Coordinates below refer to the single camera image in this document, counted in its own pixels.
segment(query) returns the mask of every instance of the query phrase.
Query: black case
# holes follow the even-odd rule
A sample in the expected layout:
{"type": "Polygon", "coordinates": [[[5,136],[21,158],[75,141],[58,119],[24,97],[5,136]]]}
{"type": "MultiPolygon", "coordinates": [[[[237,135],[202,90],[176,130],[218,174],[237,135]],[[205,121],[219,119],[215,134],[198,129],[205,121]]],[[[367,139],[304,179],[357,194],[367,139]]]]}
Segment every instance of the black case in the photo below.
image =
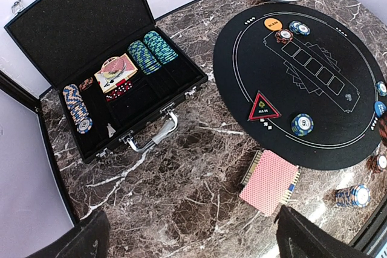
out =
{"type": "Polygon", "coordinates": [[[122,143],[138,148],[133,135],[163,114],[175,118],[173,107],[185,101],[207,75],[159,28],[146,0],[37,0],[20,12],[5,29],[34,66],[58,90],[66,118],[85,162],[104,156],[122,143]],[[94,78],[102,63],[124,53],[135,40],[157,31],[178,53],[158,71],[145,75],[139,69],[133,88],[106,102],[94,78]],[[93,120],[86,134],[79,134],[62,95],[63,87],[79,86],[93,77],[81,92],[93,120]],[[107,124],[117,131],[109,138],[107,124]]]}

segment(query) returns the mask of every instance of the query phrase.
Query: open briefcase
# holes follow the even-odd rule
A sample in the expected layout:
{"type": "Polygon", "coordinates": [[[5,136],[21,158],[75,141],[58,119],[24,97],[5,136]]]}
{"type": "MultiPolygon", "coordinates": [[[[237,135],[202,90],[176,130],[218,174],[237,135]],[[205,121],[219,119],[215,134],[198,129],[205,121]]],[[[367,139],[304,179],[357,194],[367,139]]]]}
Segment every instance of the open briefcase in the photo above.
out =
{"type": "Polygon", "coordinates": [[[140,147],[134,135],[162,115],[171,119],[163,136],[172,132],[178,122],[173,108],[207,81],[205,73],[155,26],[146,0],[37,0],[5,29],[58,90],[85,162],[122,143],[138,152],[157,143],[156,137],[140,147]],[[149,35],[158,35],[156,45],[147,42],[149,35]],[[128,49],[134,42],[142,47],[128,49]],[[118,62],[112,65],[115,58],[126,58],[122,67],[118,62]],[[98,73],[106,64],[118,74],[112,79],[103,75],[101,81],[98,73]],[[123,72],[132,65],[135,73],[124,78],[123,72]],[[112,84],[112,89],[103,92],[101,82],[112,84]]]}

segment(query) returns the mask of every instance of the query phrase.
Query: marble surface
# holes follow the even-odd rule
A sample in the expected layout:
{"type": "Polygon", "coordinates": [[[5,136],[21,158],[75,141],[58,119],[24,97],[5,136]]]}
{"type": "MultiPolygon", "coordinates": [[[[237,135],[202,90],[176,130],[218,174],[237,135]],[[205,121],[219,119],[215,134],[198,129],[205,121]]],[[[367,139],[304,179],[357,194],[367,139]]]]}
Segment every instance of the marble surface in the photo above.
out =
{"type": "MultiPolygon", "coordinates": [[[[278,256],[273,223],[238,198],[238,185],[261,146],[227,112],[212,73],[219,32],[234,15],[264,0],[202,0],[157,25],[208,74],[194,99],[179,105],[179,128],[144,154],[125,146],[104,160],[84,164],[71,137],[57,93],[43,99],[57,163],[79,217],[106,211],[111,223],[110,257],[278,256]]],[[[387,28],[356,0],[303,0],[346,25],[364,41],[387,73],[387,28]]],[[[138,135],[143,141],[163,120],[138,135]]],[[[386,152],[384,147],[378,152],[386,152]]],[[[387,173],[370,175],[365,162],[322,172],[301,168],[290,206],[345,243],[360,230],[387,188],[387,173]],[[366,184],[371,204],[363,209],[334,205],[332,192],[366,184]]]]}

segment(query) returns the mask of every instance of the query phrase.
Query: black round mat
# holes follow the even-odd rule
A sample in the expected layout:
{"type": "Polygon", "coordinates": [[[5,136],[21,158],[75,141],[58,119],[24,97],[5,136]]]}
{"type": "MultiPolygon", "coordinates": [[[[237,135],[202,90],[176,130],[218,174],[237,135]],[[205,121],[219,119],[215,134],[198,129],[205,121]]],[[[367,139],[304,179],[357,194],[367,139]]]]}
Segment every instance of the black round mat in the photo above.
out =
{"type": "Polygon", "coordinates": [[[383,80],[382,72],[362,41],[323,13],[291,4],[245,10],[220,33],[213,66],[220,94],[237,122],[293,164],[346,168],[380,142],[374,103],[380,99],[375,83],[383,80]],[[302,22],[311,33],[278,44],[275,33],[264,26],[267,18],[280,20],[284,28],[291,21],[302,22]],[[258,93],[255,120],[249,121],[258,93]],[[278,118],[260,118],[277,113],[278,118]],[[291,131],[299,113],[314,121],[305,137],[291,131]]]}

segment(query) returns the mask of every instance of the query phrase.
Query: silver handle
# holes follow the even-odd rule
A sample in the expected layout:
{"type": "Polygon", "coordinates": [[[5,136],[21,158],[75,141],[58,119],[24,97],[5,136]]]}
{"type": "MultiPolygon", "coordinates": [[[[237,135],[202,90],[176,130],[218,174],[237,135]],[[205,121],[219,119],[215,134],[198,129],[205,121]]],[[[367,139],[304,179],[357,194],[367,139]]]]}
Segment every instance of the silver handle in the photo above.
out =
{"type": "Polygon", "coordinates": [[[130,134],[126,139],[126,143],[128,143],[134,151],[140,153],[143,153],[153,145],[160,143],[170,133],[176,130],[178,124],[177,116],[173,113],[171,109],[166,110],[165,114],[169,116],[169,119],[167,120],[167,122],[165,122],[158,134],[153,136],[143,147],[138,147],[136,140],[130,134]]]}

